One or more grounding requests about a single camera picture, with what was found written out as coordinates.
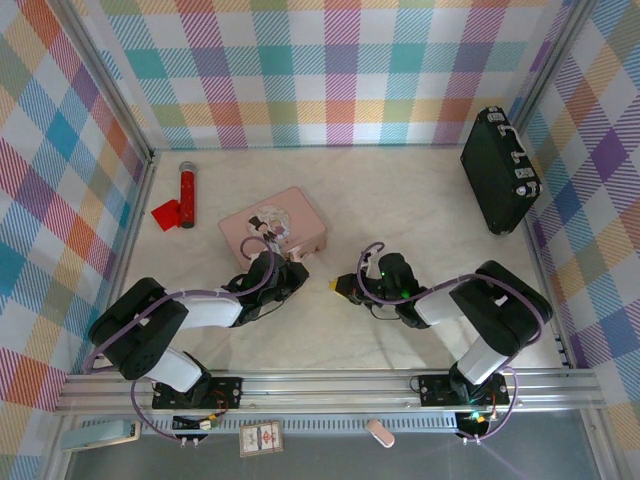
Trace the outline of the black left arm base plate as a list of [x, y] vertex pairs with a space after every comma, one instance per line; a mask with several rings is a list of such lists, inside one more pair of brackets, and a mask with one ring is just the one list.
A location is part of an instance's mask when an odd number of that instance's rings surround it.
[[238, 409], [242, 396], [241, 377], [207, 377], [186, 392], [157, 382], [154, 386], [154, 410], [227, 410]]

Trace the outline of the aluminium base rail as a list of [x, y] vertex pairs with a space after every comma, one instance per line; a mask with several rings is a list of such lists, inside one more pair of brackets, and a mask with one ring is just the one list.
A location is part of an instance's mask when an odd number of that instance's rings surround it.
[[[243, 379], [234, 414], [325, 414], [417, 412], [421, 370], [238, 371]], [[503, 373], [517, 412], [600, 408], [603, 393], [591, 370], [517, 369]], [[116, 373], [70, 376], [57, 415], [116, 415], [134, 412], [130, 383]]]

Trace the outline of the aluminium right frame post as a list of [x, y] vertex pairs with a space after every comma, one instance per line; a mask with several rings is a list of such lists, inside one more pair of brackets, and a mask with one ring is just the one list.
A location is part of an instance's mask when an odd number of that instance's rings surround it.
[[523, 133], [598, 0], [547, 0], [506, 96], [512, 125]]

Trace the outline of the red glitter microphone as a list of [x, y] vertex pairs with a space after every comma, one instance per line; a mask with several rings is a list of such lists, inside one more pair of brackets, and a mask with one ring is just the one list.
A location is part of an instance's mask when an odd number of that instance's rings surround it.
[[195, 225], [195, 200], [196, 200], [196, 165], [184, 161], [179, 166], [180, 171], [180, 226], [188, 229]]

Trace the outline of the teal foot pedal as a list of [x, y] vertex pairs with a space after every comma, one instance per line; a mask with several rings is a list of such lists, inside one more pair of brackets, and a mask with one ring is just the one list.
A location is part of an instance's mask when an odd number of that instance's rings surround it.
[[113, 420], [64, 433], [60, 450], [77, 452], [136, 441], [141, 435], [139, 421]]

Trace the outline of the red plastic brick toy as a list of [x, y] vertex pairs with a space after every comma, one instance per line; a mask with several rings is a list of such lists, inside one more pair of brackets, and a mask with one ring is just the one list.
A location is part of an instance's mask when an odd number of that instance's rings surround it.
[[151, 211], [151, 215], [163, 232], [181, 225], [180, 203], [176, 199], [156, 207]]

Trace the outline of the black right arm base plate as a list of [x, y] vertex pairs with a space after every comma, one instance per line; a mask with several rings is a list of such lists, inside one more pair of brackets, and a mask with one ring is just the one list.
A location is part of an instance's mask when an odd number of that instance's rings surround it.
[[436, 406], [507, 406], [510, 397], [503, 375], [494, 373], [481, 385], [454, 387], [448, 375], [417, 375], [410, 388], [419, 395], [422, 407]]

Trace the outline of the black briefcase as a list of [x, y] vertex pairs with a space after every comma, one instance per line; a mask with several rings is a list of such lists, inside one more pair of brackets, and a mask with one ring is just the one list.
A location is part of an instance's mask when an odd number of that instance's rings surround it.
[[513, 232], [539, 198], [542, 182], [502, 108], [477, 114], [460, 160], [489, 231]]

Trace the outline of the aluminium right side rail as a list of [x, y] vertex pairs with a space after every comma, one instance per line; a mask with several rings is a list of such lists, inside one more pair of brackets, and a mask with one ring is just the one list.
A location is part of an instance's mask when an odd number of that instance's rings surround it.
[[520, 223], [520, 229], [522, 230], [524, 240], [529, 251], [533, 271], [538, 282], [541, 295], [548, 301], [548, 303], [552, 307], [553, 313], [551, 319], [547, 323], [547, 328], [551, 331], [551, 335], [553, 337], [556, 350], [558, 351], [561, 365], [563, 368], [575, 369], [575, 358], [571, 351], [570, 345], [567, 344], [565, 329], [561, 322], [558, 320], [559, 311], [557, 308], [557, 302], [548, 282], [542, 258], [537, 250], [534, 231], [527, 220], [523, 220]]

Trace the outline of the aluminium frame post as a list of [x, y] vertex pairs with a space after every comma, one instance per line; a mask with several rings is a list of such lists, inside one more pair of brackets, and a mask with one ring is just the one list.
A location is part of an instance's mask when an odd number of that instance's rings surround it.
[[512, 125], [523, 133], [598, 0], [547, 0], [506, 96]]
[[107, 103], [113, 110], [116, 119], [120, 122], [123, 131], [132, 141], [136, 151], [145, 158], [147, 162], [150, 162], [153, 159], [153, 149], [135, 120], [128, 104], [125, 102], [99, 49], [93, 42], [81, 16], [72, 5], [71, 0], [50, 0], [50, 5], [86, 64], [86, 68], [94, 79], [98, 89], [104, 94]]

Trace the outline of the aluminium left frame post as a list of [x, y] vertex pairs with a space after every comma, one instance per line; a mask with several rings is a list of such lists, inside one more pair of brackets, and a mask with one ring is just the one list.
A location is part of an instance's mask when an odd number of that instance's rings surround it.
[[71, 0], [50, 0], [50, 5], [86, 64], [86, 68], [94, 79], [98, 89], [104, 94], [107, 103], [113, 110], [116, 119], [120, 122], [123, 131], [132, 141], [136, 151], [145, 158], [147, 162], [150, 162], [153, 159], [153, 149], [135, 120], [128, 104], [125, 102], [99, 49], [93, 42], [81, 16], [72, 5]]

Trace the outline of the pink wedding tin box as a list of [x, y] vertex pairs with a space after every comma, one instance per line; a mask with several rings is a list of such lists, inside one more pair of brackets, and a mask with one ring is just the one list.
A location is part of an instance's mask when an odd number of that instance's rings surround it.
[[326, 226], [298, 187], [288, 188], [230, 215], [218, 225], [245, 271], [251, 260], [265, 250], [261, 243], [250, 241], [242, 253], [240, 244], [250, 236], [262, 238], [281, 256], [293, 261], [301, 261], [327, 245]]

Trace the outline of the playing card box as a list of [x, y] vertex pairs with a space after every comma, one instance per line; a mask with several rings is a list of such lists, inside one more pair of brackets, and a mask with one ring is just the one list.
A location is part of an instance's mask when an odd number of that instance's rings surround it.
[[277, 453], [284, 450], [280, 421], [244, 425], [239, 433], [240, 456]]

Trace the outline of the pink white small device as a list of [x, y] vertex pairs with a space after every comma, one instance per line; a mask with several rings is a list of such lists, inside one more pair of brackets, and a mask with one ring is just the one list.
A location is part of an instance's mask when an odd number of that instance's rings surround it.
[[395, 436], [378, 419], [369, 420], [366, 429], [384, 448], [394, 446]]

